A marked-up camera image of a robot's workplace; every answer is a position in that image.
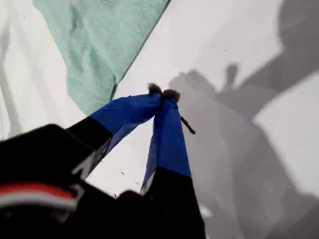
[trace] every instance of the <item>red stripe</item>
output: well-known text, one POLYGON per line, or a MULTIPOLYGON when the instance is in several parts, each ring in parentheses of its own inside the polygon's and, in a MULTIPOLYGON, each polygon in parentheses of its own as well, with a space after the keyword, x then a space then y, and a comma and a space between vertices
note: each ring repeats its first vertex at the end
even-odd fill
POLYGON ((19 192, 45 192, 55 196, 73 199, 73 195, 62 189, 55 186, 47 185, 44 183, 16 183, 16 184, 7 184, 0 186, 0 194, 7 194, 7 193, 19 193, 19 192))

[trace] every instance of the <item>white stripe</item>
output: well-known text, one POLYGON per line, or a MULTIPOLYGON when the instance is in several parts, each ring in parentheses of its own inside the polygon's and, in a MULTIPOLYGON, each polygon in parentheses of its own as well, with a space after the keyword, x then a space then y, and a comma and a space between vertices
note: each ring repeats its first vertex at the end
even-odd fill
POLYGON ((39 193, 37 191, 0 194, 0 208, 19 204, 35 204, 55 208, 75 209, 76 203, 75 199, 66 199, 49 193, 39 193))

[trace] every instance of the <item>mint green fabric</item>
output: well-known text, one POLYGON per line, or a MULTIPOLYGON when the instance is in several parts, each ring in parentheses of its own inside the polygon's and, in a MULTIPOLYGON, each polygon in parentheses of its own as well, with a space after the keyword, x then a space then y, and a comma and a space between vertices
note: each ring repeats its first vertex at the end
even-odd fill
POLYGON ((68 94, 84 113, 109 102, 167 1, 33 0, 67 66, 68 94))

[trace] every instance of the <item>green tent fabric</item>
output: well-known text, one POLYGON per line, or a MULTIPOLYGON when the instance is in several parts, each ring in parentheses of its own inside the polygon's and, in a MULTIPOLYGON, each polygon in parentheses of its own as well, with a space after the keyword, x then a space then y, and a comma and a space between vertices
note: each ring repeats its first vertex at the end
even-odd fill
POLYGON ((69 96, 89 115, 110 101, 168 0, 33 0, 33 4, 67 66, 69 96))

